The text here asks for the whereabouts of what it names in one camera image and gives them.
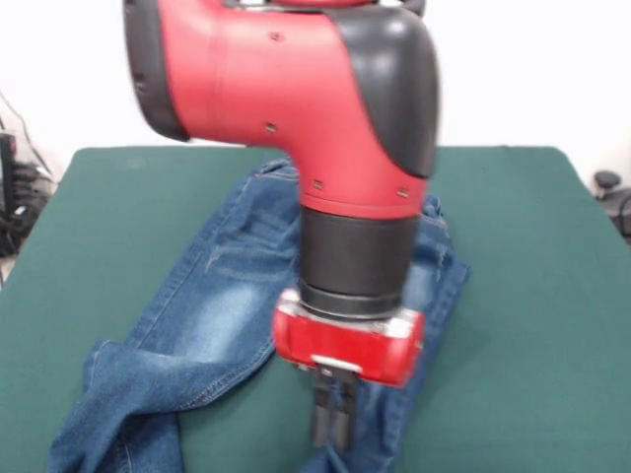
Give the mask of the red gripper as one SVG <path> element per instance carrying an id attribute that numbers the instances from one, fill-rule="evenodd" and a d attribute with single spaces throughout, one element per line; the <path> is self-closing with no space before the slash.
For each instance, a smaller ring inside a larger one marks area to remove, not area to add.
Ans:
<path id="1" fill-rule="evenodd" d="M 363 380 L 401 386 L 411 376 L 422 350 L 424 314 L 406 307 L 383 320 L 335 320 L 301 305 L 299 293 L 281 293 L 274 312 L 273 336 L 284 360 L 315 370 L 311 435 L 325 446 L 334 414 L 334 446 L 344 452 L 353 443 L 358 376 Z M 334 369 L 339 383 L 335 410 Z"/>

